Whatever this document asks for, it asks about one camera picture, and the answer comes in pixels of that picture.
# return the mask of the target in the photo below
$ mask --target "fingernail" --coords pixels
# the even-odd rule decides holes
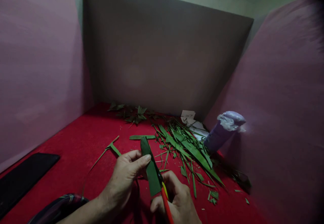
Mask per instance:
[[[145,160],[151,160],[151,155],[150,154],[147,154],[147,155],[145,155]]]

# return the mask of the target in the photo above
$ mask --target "gray backdrop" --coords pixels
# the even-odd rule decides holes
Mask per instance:
[[[203,119],[235,68],[252,18],[180,0],[86,0],[97,101]]]

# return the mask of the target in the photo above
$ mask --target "patterned fabric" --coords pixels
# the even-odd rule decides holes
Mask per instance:
[[[89,202],[79,195],[67,194],[54,200],[27,224],[55,224]]]

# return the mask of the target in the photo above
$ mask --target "red cloth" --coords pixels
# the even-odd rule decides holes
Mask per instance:
[[[118,135],[120,137],[114,145],[123,154],[132,149],[140,149],[140,141],[129,140],[129,136],[155,134],[155,129],[151,127],[149,121],[129,128],[129,123],[117,117],[116,112],[107,112],[108,108],[109,104],[103,103],[92,108],[0,175],[3,177],[36,152],[61,156],[47,174],[2,219],[1,224],[27,223],[31,217],[56,198],[68,193],[81,194],[88,171],[105,147]],[[159,144],[154,140],[149,140],[149,143],[153,155],[160,154]],[[87,177],[84,191],[86,198],[91,200],[103,190],[112,175],[115,162],[116,156],[108,150]],[[166,169],[173,170],[182,183],[188,184],[186,177],[180,173],[181,164],[178,158],[173,159],[170,155]],[[199,170],[205,180],[208,180],[204,171]],[[219,201],[216,206],[207,200],[208,187],[196,181],[197,199],[193,201],[201,221],[203,223],[266,223],[251,198],[244,192],[235,192],[234,190],[240,187],[222,172],[217,171],[217,173],[228,192],[219,187]],[[150,213],[151,197],[148,182],[139,180],[139,185],[142,221],[155,223],[156,216]],[[190,189],[193,196],[192,181]],[[250,205],[246,203],[245,198],[249,200]],[[131,198],[125,212],[119,216],[123,223],[130,223],[134,216],[135,201],[137,201],[136,197]]]

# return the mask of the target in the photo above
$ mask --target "red scissors handle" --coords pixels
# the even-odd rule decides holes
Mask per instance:
[[[163,187],[162,187],[161,193],[162,193],[164,209],[165,209],[166,215],[168,217],[169,223],[174,224],[173,218],[172,218],[172,215],[171,215],[171,211],[170,211],[170,207],[169,207],[169,204],[168,204],[168,197],[166,196],[166,193],[165,193],[165,190],[164,190]]]

